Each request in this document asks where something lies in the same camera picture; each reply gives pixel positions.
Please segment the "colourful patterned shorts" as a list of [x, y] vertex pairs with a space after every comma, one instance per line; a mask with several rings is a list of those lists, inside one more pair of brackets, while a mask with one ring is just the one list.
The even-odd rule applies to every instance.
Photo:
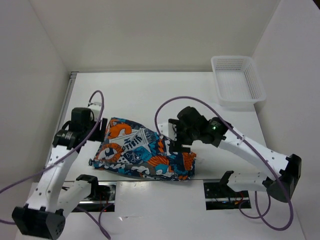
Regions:
[[132, 120], [110, 119], [94, 158], [88, 164], [133, 178], [187, 181], [195, 175], [194, 152], [172, 152], [170, 139]]

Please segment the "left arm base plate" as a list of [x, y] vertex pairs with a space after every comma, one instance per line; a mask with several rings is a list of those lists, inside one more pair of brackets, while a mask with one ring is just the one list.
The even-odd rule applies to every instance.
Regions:
[[80, 212], [81, 209], [89, 213], [114, 212], [116, 186], [116, 182], [99, 182], [97, 193], [80, 201], [72, 212]]

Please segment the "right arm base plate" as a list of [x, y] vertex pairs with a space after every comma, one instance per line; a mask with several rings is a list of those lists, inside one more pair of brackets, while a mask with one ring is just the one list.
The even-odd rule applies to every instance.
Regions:
[[220, 184], [217, 180], [204, 180], [204, 198], [207, 211], [234, 210], [239, 205], [243, 209], [251, 209], [248, 191], [236, 192], [227, 185]]

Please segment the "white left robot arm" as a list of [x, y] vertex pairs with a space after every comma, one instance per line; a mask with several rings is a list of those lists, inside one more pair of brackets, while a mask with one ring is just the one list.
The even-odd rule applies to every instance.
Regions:
[[103, 142], [108, 120], [95, 105], [76, 107], [54, 136], [50, 158], [30, 198], [23, 207], [15, 207], [12, 219], [22, 235], [48, 240], [58, 239], [67, 216], [85, 198], [100, 194], [96, 176], [81, 174], [73, 185], [62, 192], [68, 172], [82, 146], [88, 142]]

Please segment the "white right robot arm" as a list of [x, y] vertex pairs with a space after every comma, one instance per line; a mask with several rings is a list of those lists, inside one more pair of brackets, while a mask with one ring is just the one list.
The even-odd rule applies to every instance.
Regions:
[[273, 199], [287, 203], [301, 177], [302, 159], [271, 150], [246, 137], [229, 122], [216, 116], [210, 120], [194, 107], [181, 110], [176, 119], [159, 125], [160, 132], [170, 139], [170, 149], [187, 152], [194, 141], [228, 151], [255, 166], [256, 173], [228, 170], [219, 181], [219, 191], [225, 197], [235, 192], [266, 192]]

